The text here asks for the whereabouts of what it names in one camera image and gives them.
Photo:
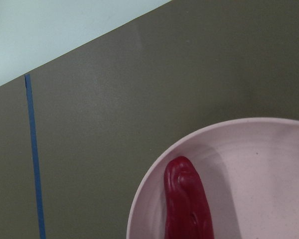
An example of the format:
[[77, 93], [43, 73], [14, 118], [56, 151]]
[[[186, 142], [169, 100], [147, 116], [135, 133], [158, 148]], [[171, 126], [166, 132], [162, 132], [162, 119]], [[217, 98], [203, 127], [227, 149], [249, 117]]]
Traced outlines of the red chili pepper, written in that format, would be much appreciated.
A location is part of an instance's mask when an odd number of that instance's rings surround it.
[[166, 239], [213, 239], [211, 213], [198, 172], [180, 156], [164, 171]]

